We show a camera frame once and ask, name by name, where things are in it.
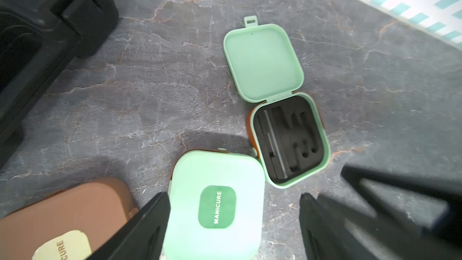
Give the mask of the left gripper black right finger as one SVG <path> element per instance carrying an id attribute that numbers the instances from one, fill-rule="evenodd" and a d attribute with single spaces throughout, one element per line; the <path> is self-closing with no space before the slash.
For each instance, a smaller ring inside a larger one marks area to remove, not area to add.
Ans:
<path id="1" fill-rule="evenodd" d="M 368 250 L 309 193 L 300 197 L 299 223 L 309 260 L 368 259 Z"/>

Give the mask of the black plastic tool case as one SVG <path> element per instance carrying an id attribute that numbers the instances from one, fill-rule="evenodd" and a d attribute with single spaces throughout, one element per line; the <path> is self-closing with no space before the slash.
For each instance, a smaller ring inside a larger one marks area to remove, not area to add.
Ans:
<path id="1" fill-rule="evenodd" d="M 119 20 L 114 0 L 1 0 L 1 163 L 22 120 L 76 57 L 94 55 Z"/>

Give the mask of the brown clipper case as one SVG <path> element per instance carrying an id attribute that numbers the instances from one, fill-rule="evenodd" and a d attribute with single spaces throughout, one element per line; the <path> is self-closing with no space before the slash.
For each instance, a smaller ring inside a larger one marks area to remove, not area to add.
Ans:
<path id="1" fill-rule="evenodd" d="M 137 212 L 116 178 L 59 191 L 1 219 L 1 259 L 84 260 Z"/>

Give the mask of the green clipper case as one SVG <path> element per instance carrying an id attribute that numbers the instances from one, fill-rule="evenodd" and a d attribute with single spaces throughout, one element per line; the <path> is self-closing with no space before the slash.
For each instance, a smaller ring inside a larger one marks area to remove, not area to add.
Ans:
<path id="1" fill-rule="evenodd" d="M 265 173 L 253 157 L 191 150 L 176 162 L 168 260 L 251 260 L 261 244 Z"/>
<path id="2" fill-rule="evenodd" d="M 304 73 L 286 31 L 247 16 L 243 28 L 225 35 L 223 49 L 240 97 L 255 104 L 246 119 L 247 133 L 267 181 L 287 189 L 326 168 L 332 154 L 326 129 L 315 101 L 299 91 Z M 263 110 L 288 174 L 282 181 L 274 178 Z"/>

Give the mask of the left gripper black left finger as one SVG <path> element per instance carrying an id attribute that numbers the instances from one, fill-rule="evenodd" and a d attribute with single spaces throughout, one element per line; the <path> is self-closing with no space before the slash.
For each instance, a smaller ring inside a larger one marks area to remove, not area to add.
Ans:
<path id="1" fill-rule="evenodd" d="M 158 260 L 169 215 L 168 194 L 160 192 L 88 259 Z"/>

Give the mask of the metal nail file green case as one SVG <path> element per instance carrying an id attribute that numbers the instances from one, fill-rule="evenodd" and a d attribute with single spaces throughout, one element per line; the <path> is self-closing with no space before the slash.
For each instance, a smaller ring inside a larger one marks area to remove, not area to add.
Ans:
<path id="1" fill-rule="evenodd" d="M 263 110 L 262 121 L 262 126 L 264 130 L 263 133 L 266 135 L 268 140 L 269 158 L 271 160 L 275 173 L 274 178 L 282 181 L 283 179 L 287 179 L 288 174 L 282 161 L 282 155 L 280 153 L 279 145 L 276 140 L 276 134 L 274 132 L 274 128 L 267 110 Z"/>

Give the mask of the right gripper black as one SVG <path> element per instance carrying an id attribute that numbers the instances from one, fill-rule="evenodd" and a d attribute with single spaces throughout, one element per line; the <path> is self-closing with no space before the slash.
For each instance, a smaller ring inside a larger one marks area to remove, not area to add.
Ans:
<path id="1" fill-rule="evenodd" d="M 376 170 L 344 166 L 342 177 L 375 210 L 367 216 L 326 195 L 319 203 L 334 215 L 349 219 L 405 260 L 459 260 L 462 257 L 462 184 L 460 182 L 393 175 Z M 447 203 L 445 212 L 430 228 L 411 221 L 403 212 L 379 198 L 363 180 L 411 191 Z"/>

